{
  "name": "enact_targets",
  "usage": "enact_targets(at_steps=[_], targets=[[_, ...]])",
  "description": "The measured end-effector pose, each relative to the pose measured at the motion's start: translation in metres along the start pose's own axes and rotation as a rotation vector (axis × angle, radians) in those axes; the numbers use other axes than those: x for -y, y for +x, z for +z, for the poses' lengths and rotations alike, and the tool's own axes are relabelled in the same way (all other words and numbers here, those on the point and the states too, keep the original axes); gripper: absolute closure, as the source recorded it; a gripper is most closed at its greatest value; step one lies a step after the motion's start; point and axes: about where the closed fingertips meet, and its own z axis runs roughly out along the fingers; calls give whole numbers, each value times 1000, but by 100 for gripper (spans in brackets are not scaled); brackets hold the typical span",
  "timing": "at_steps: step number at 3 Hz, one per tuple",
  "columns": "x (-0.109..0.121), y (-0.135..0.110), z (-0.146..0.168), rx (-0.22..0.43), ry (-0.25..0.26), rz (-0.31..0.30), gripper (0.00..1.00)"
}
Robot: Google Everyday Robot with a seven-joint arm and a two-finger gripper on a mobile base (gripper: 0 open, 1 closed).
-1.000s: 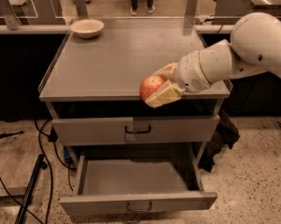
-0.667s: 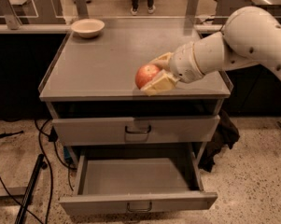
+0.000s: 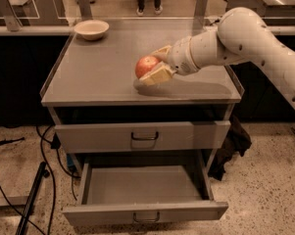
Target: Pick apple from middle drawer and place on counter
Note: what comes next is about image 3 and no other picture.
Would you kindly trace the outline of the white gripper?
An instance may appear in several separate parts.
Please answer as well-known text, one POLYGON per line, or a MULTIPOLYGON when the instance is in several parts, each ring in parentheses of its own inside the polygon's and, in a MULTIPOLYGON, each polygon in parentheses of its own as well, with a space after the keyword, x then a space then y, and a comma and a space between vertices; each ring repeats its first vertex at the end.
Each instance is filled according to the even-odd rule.
POLYGON ((194 40, 194 36, 187 36, 176 41, 173 46, 167 45, 152 52, 151 55, 161 62, 141 76, 139 81, 149 86, 166 82, 172 79, 175 73, 190 75, 198 72, 200 68, 196 65, 192 55, 194 40))

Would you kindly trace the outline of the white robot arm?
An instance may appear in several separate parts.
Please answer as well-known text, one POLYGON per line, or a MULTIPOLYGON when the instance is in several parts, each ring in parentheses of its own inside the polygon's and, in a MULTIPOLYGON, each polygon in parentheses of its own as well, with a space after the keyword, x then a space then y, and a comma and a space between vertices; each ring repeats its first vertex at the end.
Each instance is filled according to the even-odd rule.
POLYGON ((295 51, 283 45, 254 11, 227 11, 217 27, 187 36, 151 54, 160 60, 139 77, 144 85, 190 75, 209 66, 251 62, 270 80, 295 110, 295 51))

